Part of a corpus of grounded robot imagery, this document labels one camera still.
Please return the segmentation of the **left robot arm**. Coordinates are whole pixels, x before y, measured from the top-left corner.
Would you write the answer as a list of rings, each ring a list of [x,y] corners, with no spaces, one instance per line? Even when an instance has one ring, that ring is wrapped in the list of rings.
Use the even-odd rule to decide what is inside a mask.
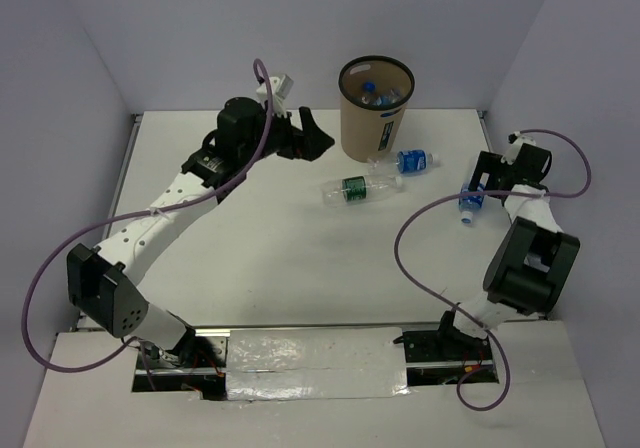
[[[272,154],[314,161],[334,145],[309,108],[300,108],[299,116],[301,124],[294,126],[289,114],[269,115],[250,98],[228,100],[215,130],[147,213],[92,248],[78,244],[70,250],[70,302],[113,337],[134,337],[159,349],[171,365],[188,364],[201,346],[195,329],[147,301],[138,285],[182,233],[245,180],[252,161]]]

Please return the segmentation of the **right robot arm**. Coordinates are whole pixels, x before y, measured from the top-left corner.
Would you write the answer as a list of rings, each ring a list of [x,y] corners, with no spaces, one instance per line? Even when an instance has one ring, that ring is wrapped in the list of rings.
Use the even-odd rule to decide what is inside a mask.
[[[556,222],[542,181],[552,153],[529,136],[517,134],[503,155],[483,151],[469,179],[462,185],[461,221],[474,214],[489,191],[501,202],[511,226],[491,260],[482,292],[449,310],[435,334],[435,348],[444,358],[456,359],[483,351],[488,329],[518,315],[546,315],[557,303],[580,248],[578,238]]]

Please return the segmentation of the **crushed blue label bottle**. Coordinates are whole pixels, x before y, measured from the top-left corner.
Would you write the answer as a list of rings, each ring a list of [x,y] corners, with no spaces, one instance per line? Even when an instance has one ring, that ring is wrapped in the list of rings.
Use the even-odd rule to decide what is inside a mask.
[[[382,108],[388,108],[391,105],[401,103],[405,100],[406,93],[400,88],[390,88],[378,95],[376,105]]]

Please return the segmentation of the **blue label bottle by bin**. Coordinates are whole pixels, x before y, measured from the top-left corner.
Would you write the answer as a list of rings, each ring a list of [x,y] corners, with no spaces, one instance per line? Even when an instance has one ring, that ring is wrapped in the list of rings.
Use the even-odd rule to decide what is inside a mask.
[[[423,174],[440,163],[441,157],[438,154],[422,149],[400,150],[368,160],[372,173],[402,176]]]

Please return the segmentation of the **shiny silver foil sheet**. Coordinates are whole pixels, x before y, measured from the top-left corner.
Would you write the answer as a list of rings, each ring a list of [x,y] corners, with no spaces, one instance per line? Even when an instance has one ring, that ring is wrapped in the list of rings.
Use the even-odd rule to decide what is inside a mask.
[[[390,398],[409,393],[397,327],[240,330],[229,337],[230,401]]]

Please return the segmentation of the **brown cylindrical paper bin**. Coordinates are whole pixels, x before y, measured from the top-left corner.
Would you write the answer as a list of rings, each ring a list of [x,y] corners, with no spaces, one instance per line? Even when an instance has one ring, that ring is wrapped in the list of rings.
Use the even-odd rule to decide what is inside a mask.
[[[371,81],[378,95],[390,88],[406,93],[403,102],[388,108],[363,105],[361,86]],[[402,62],[383,55],[368,55],[348,62],[338,76],[341,146],[350,158],[366,162],[389,153],[405,109],[415,89],[415,77]]]

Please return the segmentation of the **green label clear bottle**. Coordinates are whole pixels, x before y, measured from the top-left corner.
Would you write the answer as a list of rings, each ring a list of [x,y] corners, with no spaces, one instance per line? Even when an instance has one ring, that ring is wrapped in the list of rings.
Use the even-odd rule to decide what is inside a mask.
[[[388,199],[403,185],[400,176],[361,175],[326,182],[320,190],[325,205],[338,207]]]

